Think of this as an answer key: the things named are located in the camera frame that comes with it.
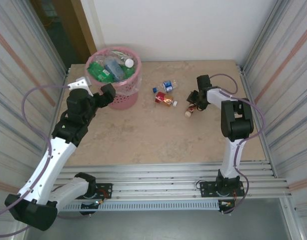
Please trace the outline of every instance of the corrugated metal wall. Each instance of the corrugated metal wall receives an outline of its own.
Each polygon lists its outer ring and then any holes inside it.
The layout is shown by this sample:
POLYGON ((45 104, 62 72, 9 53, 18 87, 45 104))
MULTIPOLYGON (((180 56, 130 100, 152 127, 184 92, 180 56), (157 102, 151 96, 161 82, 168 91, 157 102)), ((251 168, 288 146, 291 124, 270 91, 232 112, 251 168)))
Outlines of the corrugated metal wall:
MULTIPOLYGON (((23 95, 35 86, 65 80, 65 68, 25 0, 0 0, 0 210, 8 193, 17 193, 38 165, 45 142, 21 115, 23 95)), ((60 89, 36 91, 25 105, 28 120, 49 134, 60 89)), ((0 217, 0 233, 12 217, 0 217)))
POLYGON ((286 178, 307 235, 307 0, 283 1, 244 67, 279 177, 286 178))

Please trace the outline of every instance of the marble tabletop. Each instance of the marble tabletop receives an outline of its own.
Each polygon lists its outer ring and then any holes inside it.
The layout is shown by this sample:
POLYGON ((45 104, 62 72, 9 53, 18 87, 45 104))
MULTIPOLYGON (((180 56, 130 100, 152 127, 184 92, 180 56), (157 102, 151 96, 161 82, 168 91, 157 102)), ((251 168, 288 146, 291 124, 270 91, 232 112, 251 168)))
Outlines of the marble tabletop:
MULTIPOLYGON (((67 83, 84 75, 84 64, 73 64, 67 83)), ((101 108, 88 127, 66 166, 161 164, 219 162, 223 160, 225 138, 221 133, 221 111, 209 105, 205 111, 184 116, 190 91, 197 89, 200 75, 224 73, 238 82, 236 96, 245 97, 236 64, 233 60, 164 61, 142 63, 142 85, 134 106, 125 110, 101 108), (176 107, 155 103, 152 88, 167 80, 176 80, 178 88, 171 95, 176 107)), ((235 85, 225 76, 212 78, 213 86, 230 91, 235 85)), ((67 109, 66 90, 60 113, 67 109)), ((242 161, 264 160, 258 137, 248 141, 242 161)))

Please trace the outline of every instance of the green bottle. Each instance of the green bottle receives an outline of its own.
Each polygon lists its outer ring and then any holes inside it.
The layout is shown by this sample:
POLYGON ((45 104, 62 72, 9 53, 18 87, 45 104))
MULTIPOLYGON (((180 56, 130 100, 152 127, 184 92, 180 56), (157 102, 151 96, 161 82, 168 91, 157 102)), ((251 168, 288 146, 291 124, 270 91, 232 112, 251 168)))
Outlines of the green bottle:
POLYGON ((93 76, 96 80, 102 83, 114 83, 113 76, 110 72, 104 69, 99 63, 92 62, 87 68, 88 73, 93 76))
POLYGON ((126 66, 120 65, 120 67, 122 68, 122 70, 125 74, 125 77, 127 79, 130 78, 135 73, 135 67, 134 66, 126 67, 126 66))

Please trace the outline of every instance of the pink wastebasket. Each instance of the pink wastebasket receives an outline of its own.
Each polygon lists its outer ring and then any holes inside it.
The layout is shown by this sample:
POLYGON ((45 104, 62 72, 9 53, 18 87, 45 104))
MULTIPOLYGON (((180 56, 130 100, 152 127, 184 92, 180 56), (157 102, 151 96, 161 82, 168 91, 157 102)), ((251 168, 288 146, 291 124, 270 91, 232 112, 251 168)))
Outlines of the pink wastebasket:
POLYGON ((91 84, 97 86, 98 91, 101 93, 100 88, 107 83, 103 83, 94 79, 94 77, 88 73, 87 68, 89 67, 89 64, 93 61, 94 56, 96 55, 106 56, 109 54, 110 49, 115 49, 124 54, 127 54, 128 56, 131 56, 134 61, 134 67, 135 67, 134 74, 124 81, 112 83, 112 86, 115 88, 116 91, 116 96, 113 102, 109 104, 109 107, 113 109, 118 109, 118 110, 128 109, 136 103, 138 99, 138 91, 142 82, 142 62, 137 53, 123 46, 104 48, 100 51, 97 51, 95 54, 89 57, 87 63, 85 64, 84 72, 85 75, 89 77, 91 84))

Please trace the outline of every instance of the white wall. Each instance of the white wall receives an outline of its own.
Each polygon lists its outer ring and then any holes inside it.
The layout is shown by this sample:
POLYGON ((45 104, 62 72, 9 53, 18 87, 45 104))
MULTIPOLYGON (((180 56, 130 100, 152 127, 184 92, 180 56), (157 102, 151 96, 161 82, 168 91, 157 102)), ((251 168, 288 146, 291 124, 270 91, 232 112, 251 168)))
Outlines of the white wall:
POLYGON ((277 0, 81 0, 97 49, 122 45, 143 61, 242 64, 277 0))

